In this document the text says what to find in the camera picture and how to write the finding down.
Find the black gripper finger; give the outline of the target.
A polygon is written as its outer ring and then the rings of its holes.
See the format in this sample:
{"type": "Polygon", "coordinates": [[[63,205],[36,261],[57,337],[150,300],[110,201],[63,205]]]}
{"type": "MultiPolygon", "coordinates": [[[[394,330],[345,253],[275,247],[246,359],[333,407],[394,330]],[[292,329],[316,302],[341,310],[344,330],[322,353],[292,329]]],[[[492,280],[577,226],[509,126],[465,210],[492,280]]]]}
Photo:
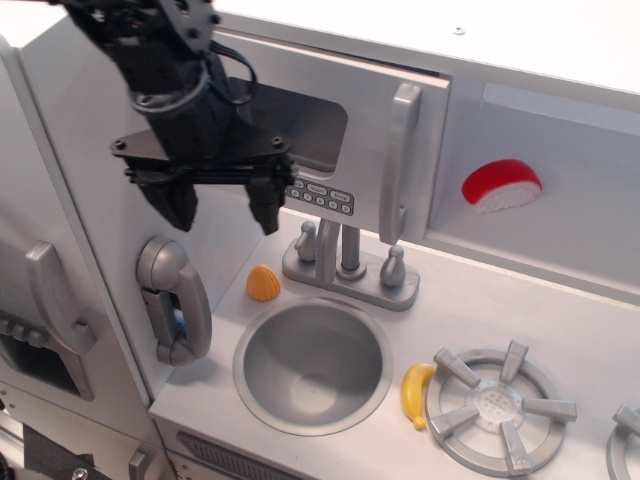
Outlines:
{"type": "Polygon", "coordinates": [[[174,228],[184,232],[191,230],[198,204],[193,185],[167,183],[140,185],[139,188],[146,200],[174,228]]]}
{"type": "Polygon", "coordinates": [[[249,206],[254,219],[265,235],[279,228],[278,215],[285,203],[286,184],[280,178],[253,176],[245,186],[249,195],[249,206]]]}

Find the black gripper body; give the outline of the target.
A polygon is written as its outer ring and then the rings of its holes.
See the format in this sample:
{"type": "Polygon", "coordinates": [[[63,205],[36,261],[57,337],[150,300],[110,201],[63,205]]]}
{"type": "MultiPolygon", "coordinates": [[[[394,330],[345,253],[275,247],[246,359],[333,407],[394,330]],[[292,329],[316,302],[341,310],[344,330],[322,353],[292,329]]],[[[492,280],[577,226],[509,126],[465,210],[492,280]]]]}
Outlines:
{"type": "Polygon", "coordinates": [[[203,79],[183,90],[161,93],[154,85],[128,91],[132,108],[150,128],[121,137],[112,154],[140,186],[173,183],[257,184],[285,188],[295,179],[282,136],[238,115],[251,99],[226,79],[203,79]]]}

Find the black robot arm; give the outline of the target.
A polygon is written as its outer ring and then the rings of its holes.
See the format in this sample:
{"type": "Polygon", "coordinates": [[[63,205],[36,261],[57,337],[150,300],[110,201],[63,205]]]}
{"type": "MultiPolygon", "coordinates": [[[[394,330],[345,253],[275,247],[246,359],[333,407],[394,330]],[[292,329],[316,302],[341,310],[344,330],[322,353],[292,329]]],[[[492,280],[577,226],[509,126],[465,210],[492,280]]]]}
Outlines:
{"type": "Polygon", "coordinates": [[[237,51],[213,40],[219,17],[209,1],[64,1],[73,23],[110,60],[146,131],[113,142],[114,156],[146,200],[175,228],[191,229],[196,186],[242,185],[263,232],[278,229],[294,181],[285,140],[239,116],[253,97],[234,96],[222,65],[237,51]]]}

